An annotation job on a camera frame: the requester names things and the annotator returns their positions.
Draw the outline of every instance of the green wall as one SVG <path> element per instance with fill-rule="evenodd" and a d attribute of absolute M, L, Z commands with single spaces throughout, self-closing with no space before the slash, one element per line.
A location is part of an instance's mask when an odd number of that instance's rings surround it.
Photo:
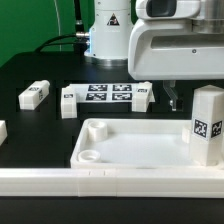
<path fill-rule="evenodd" d="M 56 0 L 61 20 L 61 34 L 75 32 L 73 0 Z M 132 0 L 132 20 L 135 1 Z M 13 55 L 33 51 L 46 40 L 58 36 L 54 0 L 0 0 L 0 66 Z M 85 30 L 94 22 L 94 0 L 80 0 Z M 46 50 L 59 50 L 50 47 Z"/>

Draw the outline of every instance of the white block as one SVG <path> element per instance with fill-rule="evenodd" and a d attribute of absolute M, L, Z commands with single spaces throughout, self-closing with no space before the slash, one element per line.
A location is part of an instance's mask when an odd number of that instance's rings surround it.
<path fill-rule="evenodd" d="M 61 117 L 62 119 L 77 117 L 76 93 L 70 86 L 61 90 Z"/>
<path fill-rule="evenodd" d="M 139 83 L 132 97 L 132 111 L 146 112 L 152 97 L 152 83 Z"/>
<path fill-rule="evenodd" d="M 223 89 L 209 85 L 195 90 L 190 157 L 201 165 L 216 165 L 221 159 L 223 111 Z"/>
<path fill-rule="evenodd" d="M 0 121 L 0 145 L 4 142 L 7 137 L 7 130 L 5 121 Z"/>
<path fill-rule="evenodd" d="M 50 83 L 47 80 L 36 81 L 19 95 L 21 110 L 34 110 L 49 94 Z"/>

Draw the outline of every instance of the black tabletop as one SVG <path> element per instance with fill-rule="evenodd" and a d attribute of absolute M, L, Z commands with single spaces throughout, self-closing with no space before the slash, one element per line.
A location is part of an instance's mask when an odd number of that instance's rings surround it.
<path fill-rule="evenodd" d="M 22 111 L 18 95 L 34 81 L 48 80 L 50 93 L 35 111 Z M 61 88 L 72 83 L 136 82 L 127 68 L 87 64 L 72 52 L 21 53 L 0 68 L 0 120 L 8 138 L 0 147 L 1 168 L 69 168 L 87 118 L 191 119 L 194 89 L 223 80 L 177 81 L 183 112 L 172 112 L 161 81 L 146 113 L 130 103 L 80 103 L 77 119 L 61 119 Z M 223 199 L 1 197 L 0 223 L 223 223 Z"/>

